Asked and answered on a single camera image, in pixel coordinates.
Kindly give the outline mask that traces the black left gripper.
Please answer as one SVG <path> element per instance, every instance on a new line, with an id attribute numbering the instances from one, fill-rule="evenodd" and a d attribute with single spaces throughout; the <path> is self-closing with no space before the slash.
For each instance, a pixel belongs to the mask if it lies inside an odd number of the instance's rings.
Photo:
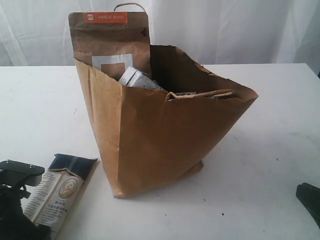
<path id="1" fill-rule="evenodd" d="M 24 215 L 21 199 L 31 195 L 26 187 L 0 186 L 0 238 L 2 240 L 50 240 L 51 228 L 34 224 Z"/>

